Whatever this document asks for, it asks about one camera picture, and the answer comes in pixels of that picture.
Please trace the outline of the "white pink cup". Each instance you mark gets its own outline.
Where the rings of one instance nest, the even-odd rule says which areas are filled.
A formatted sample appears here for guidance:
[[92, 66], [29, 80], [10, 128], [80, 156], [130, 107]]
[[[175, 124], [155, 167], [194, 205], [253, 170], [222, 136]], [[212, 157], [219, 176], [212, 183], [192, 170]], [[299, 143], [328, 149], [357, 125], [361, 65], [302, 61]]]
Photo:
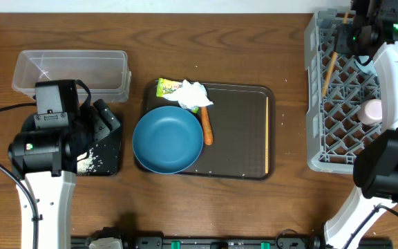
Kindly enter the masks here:
[[382, 121], [381, 100], [372, 99], [362, 102], [357, 112], [359, 121], [364, 125], [375, 125]]

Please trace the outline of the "white tissue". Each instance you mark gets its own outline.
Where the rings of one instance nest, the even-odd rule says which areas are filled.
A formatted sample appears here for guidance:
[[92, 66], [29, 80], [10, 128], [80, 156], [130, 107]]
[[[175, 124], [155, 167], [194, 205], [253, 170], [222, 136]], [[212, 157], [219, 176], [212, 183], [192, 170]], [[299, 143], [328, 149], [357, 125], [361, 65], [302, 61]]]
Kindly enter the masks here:
[[187, 80], [182, 81], [182, 86], [173, 93], [164, 95], [169, 101], [176, 101], [184, 109], [195, 109], [196, 107], [208, 107], [214, 103], [207, 97], [205, 87], [199, 82], [193, 84]]

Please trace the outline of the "orange carrot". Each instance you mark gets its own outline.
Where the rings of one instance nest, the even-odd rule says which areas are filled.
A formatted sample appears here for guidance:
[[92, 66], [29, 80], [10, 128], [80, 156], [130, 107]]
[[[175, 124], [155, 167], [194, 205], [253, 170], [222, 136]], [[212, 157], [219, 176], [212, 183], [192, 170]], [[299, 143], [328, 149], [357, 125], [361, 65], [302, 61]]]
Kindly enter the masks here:
[[204, 133], [204, 142], [206, 145], [212, 145], [214, 143], [214, 135], [211, 128], [211, 123], [209, 119], [209, 112], [207, 107], [201, 107], [201, 120], [202, 120], [202, 129]]

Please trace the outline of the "dark blue plate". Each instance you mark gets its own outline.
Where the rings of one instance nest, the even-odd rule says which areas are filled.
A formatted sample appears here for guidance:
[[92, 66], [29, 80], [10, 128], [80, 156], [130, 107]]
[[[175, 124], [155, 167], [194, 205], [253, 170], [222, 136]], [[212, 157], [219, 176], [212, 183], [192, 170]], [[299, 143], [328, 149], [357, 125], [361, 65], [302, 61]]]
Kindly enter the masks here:
[[176, 174], [195, 163], [204, 137], [198, 119], [180, 107], [158, 107], [146, 113], [133, 132], [133, 152], [145, 169]]

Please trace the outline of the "white rice pile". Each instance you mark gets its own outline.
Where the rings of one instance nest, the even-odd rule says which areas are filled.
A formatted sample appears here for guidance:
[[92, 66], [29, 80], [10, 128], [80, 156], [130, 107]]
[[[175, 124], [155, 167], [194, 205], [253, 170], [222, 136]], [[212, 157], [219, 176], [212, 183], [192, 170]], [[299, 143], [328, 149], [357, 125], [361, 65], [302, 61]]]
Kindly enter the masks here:
[[93, 149], [77, 157], [77, 173], [79, 175], [88, 175], [89, 173], [96, 172], [100, 165], [98, 156], [94, 155]]

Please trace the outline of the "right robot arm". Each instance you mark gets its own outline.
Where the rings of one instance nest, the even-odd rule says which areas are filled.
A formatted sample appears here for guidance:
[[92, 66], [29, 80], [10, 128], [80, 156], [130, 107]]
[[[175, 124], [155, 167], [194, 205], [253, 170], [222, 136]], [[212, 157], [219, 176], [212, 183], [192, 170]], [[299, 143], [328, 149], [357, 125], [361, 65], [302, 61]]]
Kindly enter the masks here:
[[358, 248], [377, 219], [398, 204], [398, 1], [354, 0], [351, 24], [337, 26], [334, 52], [366, 56], [381, 89], [381, 134], [356, 157], [354, 187], [310, 248]]

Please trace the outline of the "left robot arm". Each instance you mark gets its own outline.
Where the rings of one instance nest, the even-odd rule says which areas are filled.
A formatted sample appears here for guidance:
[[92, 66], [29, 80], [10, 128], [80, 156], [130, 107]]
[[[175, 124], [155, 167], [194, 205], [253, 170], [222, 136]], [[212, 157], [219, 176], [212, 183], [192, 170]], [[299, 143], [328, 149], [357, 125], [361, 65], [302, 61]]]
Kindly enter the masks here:
[[93, 176], [120, 166], [122, 122], [98, 99], [79, 102], [80, 80], [35, 85], [37, 112], [8, 148], [21, 205], [22, 248], [69, 248], [78, 162], [94, 158]]

